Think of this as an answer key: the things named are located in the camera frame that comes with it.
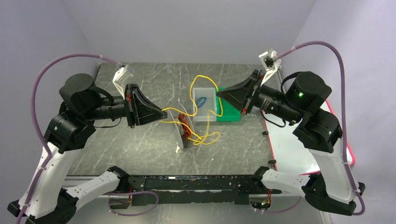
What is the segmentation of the white cable spool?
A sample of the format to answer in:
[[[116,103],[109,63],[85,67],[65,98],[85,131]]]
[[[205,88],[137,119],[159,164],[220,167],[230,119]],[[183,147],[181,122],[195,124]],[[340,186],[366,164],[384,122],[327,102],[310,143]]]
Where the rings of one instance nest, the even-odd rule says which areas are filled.
[[[184,149],[190,144],[190,140],[188,140],[188,138],[192,138],[192,136],[194,136],[186,125],[191,129],[191,131],[195,132],[195,130],[189,116],[174,110],[169,110],[168,115],[170,115],[170,121],[177,121],[177,123],[172,123],[172,125],[177,140],[176,153],[178,153],[178,151]]]

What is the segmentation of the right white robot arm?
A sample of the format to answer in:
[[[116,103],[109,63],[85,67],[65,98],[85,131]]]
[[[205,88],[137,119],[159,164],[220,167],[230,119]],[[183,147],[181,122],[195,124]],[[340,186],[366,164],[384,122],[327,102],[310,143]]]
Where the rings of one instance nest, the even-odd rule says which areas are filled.
[[[293,134],[313,155],[320,172],[295,175],[260,167],[253,182],[263,190],[282,190],[303,197],[312,207],[329,213],[355,215],[356,198],[361,198],[365,184],[353,179],[343,144],[342,126],[337,117],[321,108],[332,89],[310,71],[290,76],[293,83],[287,92],[262,83],[255,70],[243,82],[224,88],[217,96],[242,114],[257,107],[267,114],[295,125]]]

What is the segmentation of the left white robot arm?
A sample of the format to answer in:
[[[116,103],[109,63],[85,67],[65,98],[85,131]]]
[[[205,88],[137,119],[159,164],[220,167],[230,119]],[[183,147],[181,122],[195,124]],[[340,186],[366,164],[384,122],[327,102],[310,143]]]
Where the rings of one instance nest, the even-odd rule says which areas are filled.
[[[136,84],[127,84],[114,97],[97,87],[90,75],[80,73],[68,78],[59,93],[63,102],[45,132],[35,175],[24,196],[7,208],[18,219],[26,217],[28,224],[65,224],[95,198],[131,190],[129,174],[117,166],[78,186],[63,187],[73,161],[96,131],[96,120],[126,118],[134,128],[167,118]]]

